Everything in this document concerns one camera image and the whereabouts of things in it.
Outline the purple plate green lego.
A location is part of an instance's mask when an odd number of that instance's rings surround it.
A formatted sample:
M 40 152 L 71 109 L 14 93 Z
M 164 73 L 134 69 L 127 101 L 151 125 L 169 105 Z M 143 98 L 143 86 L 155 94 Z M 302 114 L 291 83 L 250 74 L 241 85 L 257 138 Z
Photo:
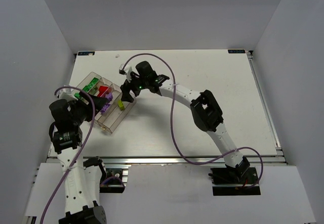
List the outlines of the purple plate green lego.
M 112 101 L 112 99 L 113 99 L 113 95 L 112 95 L 112 93 L 108 93 L 108 94 L 106 94 L 106 95 L 105 95 L 105 98 L 107 98 L 109 101 Z
M 100 113 L 101 114 L 104 114 L 110 107 L 110 104 L 109 103 L 106 103 L 100 110 Z

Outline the lime lego brick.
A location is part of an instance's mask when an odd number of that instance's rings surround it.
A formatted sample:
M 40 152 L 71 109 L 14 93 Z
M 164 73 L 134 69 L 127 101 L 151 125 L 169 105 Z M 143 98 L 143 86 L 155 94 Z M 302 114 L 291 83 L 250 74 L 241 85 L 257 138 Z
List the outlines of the lime lego brick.
M 124 103 L 121 100 L 118 101 L 118 107 L 121 111 L 125 109 Z

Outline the red rectangular lego brick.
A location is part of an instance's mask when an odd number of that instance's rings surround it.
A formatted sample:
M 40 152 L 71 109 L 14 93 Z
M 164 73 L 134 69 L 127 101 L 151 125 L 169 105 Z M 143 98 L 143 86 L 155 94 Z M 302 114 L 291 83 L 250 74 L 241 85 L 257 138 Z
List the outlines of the red rectangular lego brick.
M 98 89 L 98 97 L 105 97 L 106 94 L 109 94 L 112 92 L 112 88 L 109 87 L 109 86 L 100 86 L 99 89 Z

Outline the green lego from plate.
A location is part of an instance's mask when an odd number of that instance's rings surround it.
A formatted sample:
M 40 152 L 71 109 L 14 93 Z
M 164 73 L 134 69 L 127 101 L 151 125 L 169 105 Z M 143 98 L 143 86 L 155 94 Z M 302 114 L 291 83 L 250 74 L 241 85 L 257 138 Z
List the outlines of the green lego from plate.
M 91 80 L 91 82 L 88 84 L 88 87 L 90 87 L 90 88 L 94 87 L 94 86 L 97 84 L 98 81 L 99 81 L 99 79 L 96 78 L 96 77 L 94 77 L 94 78 Z

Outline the green square lego brick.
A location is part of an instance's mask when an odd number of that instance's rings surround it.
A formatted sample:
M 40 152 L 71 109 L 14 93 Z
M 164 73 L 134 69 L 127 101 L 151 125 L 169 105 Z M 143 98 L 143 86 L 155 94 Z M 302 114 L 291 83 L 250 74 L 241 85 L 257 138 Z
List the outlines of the green square lego brick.
M 90 93 L 91 93 L 92 95 L 95 95 L 97 91 L 98 91 L 98 88 L 95 87 L 95 88 L 91 89 Z

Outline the long green lego brick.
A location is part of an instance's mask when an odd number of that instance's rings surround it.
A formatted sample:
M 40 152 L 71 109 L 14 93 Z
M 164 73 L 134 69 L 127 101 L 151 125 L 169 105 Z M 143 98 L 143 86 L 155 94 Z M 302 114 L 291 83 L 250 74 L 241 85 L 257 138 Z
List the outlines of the long green lego brick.
M 88 86 L 85 86 L 85 87 L 83 88 L 83 90 L 84 90 L 85 92 L 88 92 L 88 91 L 90 90 L 90 88 L 89 88 Z

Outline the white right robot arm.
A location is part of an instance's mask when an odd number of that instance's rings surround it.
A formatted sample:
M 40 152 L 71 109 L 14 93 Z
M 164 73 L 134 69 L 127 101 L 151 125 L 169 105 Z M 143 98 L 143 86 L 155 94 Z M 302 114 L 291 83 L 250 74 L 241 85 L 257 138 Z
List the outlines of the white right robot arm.
M 129 65 L 122 64 L 119 73 L 126 76 L 120 87 L 121 100 L 133 102 L 140 91 L 148 89 L 151 93 L 170 98 L 173 102 L 188 107 L 194 124 L 206 132 L 224 155 L 225 166 L 233 182 L 239 182 L 250 167 L 247 158 L 237 149 L 224 124 L 223 112 L 211 91 L 193 91 L 176 84 L 168 76 L 158 75 L 147 61 L 136 65 L 134 72 Z

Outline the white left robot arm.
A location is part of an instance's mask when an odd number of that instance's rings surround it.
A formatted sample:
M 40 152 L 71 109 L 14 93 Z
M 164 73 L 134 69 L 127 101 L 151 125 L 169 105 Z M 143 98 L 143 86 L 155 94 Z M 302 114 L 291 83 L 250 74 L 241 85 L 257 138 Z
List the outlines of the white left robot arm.
M 94 124 L 106 100 L 81 93 L 78 99 L 61 92 L 49 108 L 54 118 L 49 135 L 63 177 L 59 185 L 65 190 L 64 217 L 59 223 L 106 223 L 105 210 L 99 201 L 100 184 L 107 176 L 99 157 L 83 159 L 82 151 L 88 137 L 83 137 L 83 122 Z

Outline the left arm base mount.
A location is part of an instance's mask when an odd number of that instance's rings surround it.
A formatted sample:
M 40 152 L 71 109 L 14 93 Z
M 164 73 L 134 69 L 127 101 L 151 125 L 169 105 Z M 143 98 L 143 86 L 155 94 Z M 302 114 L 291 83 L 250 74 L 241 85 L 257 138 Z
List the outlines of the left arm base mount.
M 99 157 L 92 157 L 83 163 L 86 174 L 89 176 L 92 170 L 99 170 L 99 193 L 123 193 L 125 184 L 123 182 L 122 168 L 107 168 Z

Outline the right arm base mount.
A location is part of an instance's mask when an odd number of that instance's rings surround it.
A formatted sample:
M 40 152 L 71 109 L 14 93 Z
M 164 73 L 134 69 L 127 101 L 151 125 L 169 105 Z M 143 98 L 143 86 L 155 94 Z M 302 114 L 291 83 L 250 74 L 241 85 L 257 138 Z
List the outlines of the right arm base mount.
M 208 176 L 211 178 L 213 196 L 260 196 L 261 190 L 255 167 L 251 167 L 238 179 L 227 168 L 211 168 Z

